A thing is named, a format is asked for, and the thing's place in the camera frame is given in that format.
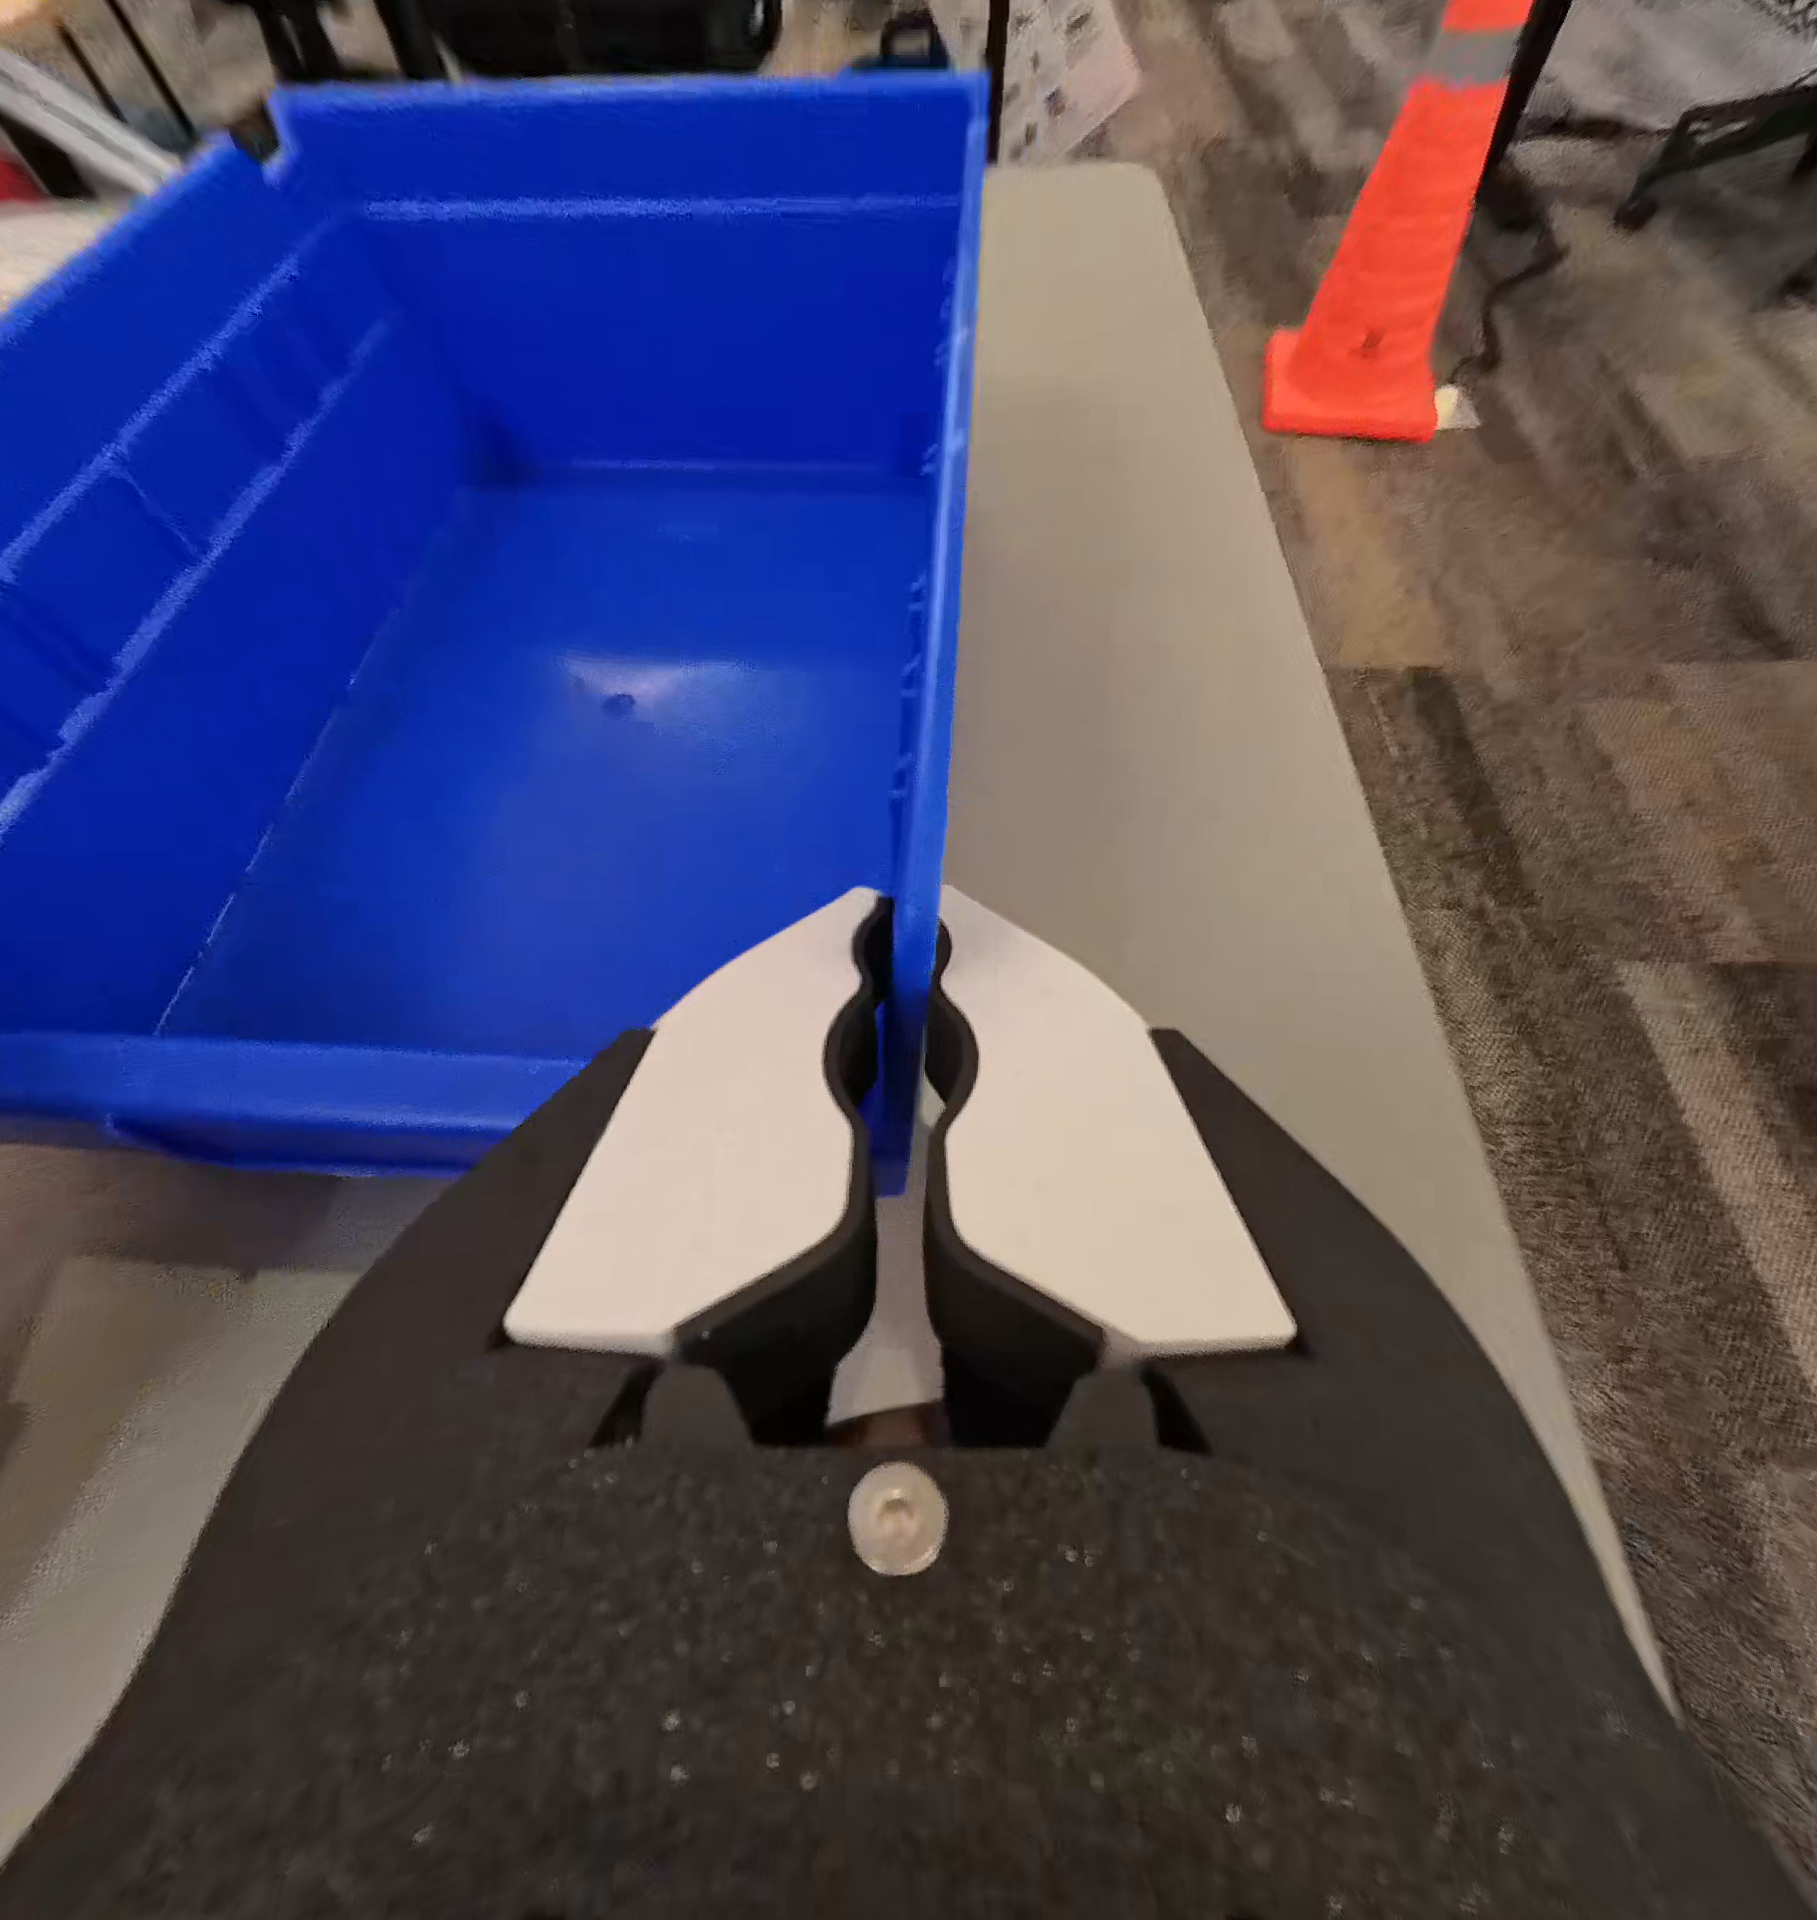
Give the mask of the black office chair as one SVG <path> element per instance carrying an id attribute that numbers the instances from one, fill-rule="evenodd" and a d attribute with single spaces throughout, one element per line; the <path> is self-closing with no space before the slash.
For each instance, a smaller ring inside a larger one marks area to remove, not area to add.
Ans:
<path id="1" fill-rule="evenodd" d="M 1672 182 L 1787 144 L 1797 144 L 1789 182 L 1802 184 L 1817 173 L 1817 83 L 1687 108 L 1616 203 L 1612 224 L 1616 229 L 1637 233 L 1655 215 L 1660 191 Z M 1779 285 L 1779 300 L 1785 303 L 1807 303 L 1814 294 L 1817 240 Z"/>
<path id="2" fill-rule="evenodd" d="M 375 1 L 396 72 L 568 80 L 749 75 L 773 49 L 778 1 Z"/>

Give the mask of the printed paper on black stand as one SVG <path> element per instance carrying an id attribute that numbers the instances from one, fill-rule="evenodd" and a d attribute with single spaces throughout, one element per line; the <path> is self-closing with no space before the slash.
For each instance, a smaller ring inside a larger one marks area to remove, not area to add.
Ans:
<path id="1" fill-rule="evenodd" d="M 997 156 L 1073 156 L 1136 93 L 1141 67 L 1113 1 L 1013 1 L 1001 63 Z"/>

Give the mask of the black tripod stand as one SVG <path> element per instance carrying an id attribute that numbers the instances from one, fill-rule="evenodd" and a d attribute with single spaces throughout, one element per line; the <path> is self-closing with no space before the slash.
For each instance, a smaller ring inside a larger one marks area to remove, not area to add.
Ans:
<path id="1" fill-rule="evenodd" d="M 1482 217 L 1483 224 L 1500 233 L 1529 236 L 1532 250 L 1519 267 L 1486 286 L 1475 318 L 1474 348 L 1445 378 L 1445 385 L 1457 389 L 1470 378 L 1497 372 L 1500 367 L 1503 346 L 1497 312 L 1507 294 L 1546 276 L 1568 256 L 1544 203 L 1510 166 L 1510 151 L 1517 144 L 1521 120 L 1534 100 L 1572 6 L 1572 1 L 1532 1 L 1519 27 L 1505 93 L 1497 111 L 1493 144 L 1475 184 L 1471 220 Z"/>

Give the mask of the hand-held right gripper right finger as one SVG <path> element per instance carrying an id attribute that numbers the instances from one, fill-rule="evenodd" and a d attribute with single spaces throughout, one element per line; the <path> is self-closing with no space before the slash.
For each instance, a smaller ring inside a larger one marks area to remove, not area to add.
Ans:
<path id="1" fill-rule="evenodd" d="M 956 888 L 942 932 L 922 1273 L 944 1357 L 1098 1368 L 1292 1344 L 1296 1317 L 1147 1021 Z"/>

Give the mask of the orange traffic cone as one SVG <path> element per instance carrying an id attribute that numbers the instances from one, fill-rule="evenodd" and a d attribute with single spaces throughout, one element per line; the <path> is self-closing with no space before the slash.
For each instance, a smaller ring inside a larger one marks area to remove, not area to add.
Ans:
<path id="1" fill-rule="evenodd" d="M 1424 444 L 1431 343 L 1529 6 L 1449 1 L 1298 329 L 1265 349 L 1259 422 L 1280 435 Z"/>

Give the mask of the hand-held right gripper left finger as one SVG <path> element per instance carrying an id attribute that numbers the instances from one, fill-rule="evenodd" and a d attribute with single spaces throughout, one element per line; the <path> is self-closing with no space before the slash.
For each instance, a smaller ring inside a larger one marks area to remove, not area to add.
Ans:
<path id="1" fill-rule="evenodd" d="M 504 1312 L 517 1347 L 666 1358 L 846 1223 L 865 1092 L 831 1039 L 844 1015 L 873 1037 L 861 946 L 884 907 L 831 898 L 654 1021 Z"/>

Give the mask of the blue plastic bin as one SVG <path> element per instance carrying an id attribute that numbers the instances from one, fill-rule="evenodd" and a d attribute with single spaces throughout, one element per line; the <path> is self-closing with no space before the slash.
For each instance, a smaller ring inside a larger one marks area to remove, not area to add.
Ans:
<path id="1" fill-rule="evenodd" d="M 0 316 L 0 1143 L 427 1176 L 936 963 L 988 80 L 333 83 Z"/>

